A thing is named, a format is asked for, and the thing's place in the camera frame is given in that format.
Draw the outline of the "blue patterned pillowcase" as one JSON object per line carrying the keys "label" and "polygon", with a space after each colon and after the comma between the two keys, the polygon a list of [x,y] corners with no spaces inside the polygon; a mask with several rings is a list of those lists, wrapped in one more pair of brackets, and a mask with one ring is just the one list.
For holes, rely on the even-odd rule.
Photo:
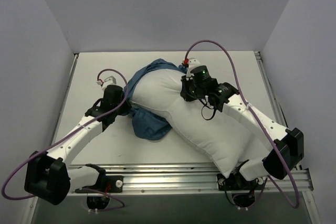
{"label": "blue patterned pillowcase", "polygon": [[[161,69],[176,70],[184,74],[187,73],[187,68],[183,65],[176,66],[164,59],[157,59],[138,70],[128,81],[128,85],[124,87],[125,91],[129,91],[127,95],[127,102],[130,102],[137,84],[145,74]],[[167,135],[167,133],[172,129],[166,119],[137,105],[131,105],[128,113],[132,117],[133,131],[139,138],[149,141],[158,141]]]}

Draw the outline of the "white pillow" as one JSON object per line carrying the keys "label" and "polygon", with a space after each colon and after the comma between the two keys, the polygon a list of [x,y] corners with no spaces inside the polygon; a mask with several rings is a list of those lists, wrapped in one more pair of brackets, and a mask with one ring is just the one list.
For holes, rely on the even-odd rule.
{"label": "white pillow", "polygon": [[238,162],[263,158],[268,150],[236,120],[210,111],[198,101],[186,102],[180,96],[182,73],[170,69],[145,74],[136,84],[131,102],[160,116],[186,142],[210,158],[228,176]]}

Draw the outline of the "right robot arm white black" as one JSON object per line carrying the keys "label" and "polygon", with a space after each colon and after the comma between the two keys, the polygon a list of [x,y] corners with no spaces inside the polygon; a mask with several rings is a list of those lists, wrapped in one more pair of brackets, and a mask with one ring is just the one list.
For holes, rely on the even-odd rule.
{"label": "right robot arm white black", "polygon": [[205,65],[187,64],[187,74],[181,78],[181,97],[185,101],[199,100],[239,122],[260,140],[265,140],[270,152],[266,157],[249,160],[240,165],[233,175],[236,187],[244,189],[258,177],[284,179],[304,157],[303,133],[290,130],[273,121],[243,99],[231,84],[218,83]]}

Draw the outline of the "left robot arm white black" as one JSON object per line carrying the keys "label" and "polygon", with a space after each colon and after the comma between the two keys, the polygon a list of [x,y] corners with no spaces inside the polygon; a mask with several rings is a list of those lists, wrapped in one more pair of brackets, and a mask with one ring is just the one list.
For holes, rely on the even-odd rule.
{"label": "left robot arm white black", "polygon": [[105,169],[94,164],[70,169],[69,165],[84,147],[128,109],[123,88],[108,85],[103,97],[87,110],[64,141],[41,154],[32,153],[27,164],[24,190],[53,205],[60,204],[68,193],[76,190],[106,193],[111,183]]}

